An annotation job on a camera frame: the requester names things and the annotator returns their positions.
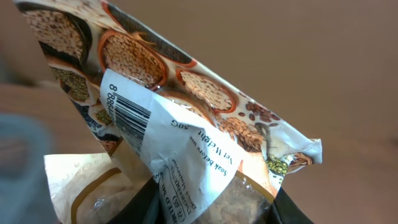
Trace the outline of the dried mushroom pouch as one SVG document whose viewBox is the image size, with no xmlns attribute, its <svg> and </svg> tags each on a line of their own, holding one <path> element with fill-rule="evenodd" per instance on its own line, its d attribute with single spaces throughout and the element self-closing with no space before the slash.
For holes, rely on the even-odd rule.
<svg viewBox="0 0 398 224">
<path fill-rule="evenodd" d="M 61 223 L 107 223 L 149 179 L 162 223 L 267 223 L 306 138 L 107 1 L 16 1 L 60 88 L 103 147 L 47 155 Z"/>
</svg>

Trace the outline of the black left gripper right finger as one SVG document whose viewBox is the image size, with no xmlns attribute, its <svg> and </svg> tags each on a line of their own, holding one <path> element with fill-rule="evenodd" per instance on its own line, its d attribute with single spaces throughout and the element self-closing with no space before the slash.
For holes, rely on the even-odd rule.
<svg viewBox="0 0 398 224">
<path fill-rule="evenodd" d="M 280 188 L 274 199 L 267 224 L 314 224 L 299 208 L 289 195 Z"/>
</svg>

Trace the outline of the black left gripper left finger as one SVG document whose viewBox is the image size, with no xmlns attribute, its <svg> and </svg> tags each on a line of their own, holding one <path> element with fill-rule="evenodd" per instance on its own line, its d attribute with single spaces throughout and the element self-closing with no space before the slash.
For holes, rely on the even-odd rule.
<svg viewBox="0 0 398 224">
<path fill-rule="evenodd" d="M 162 224 L 159 185 L 153 179 L 149 179 L 107 224 Z"/>
</svg>

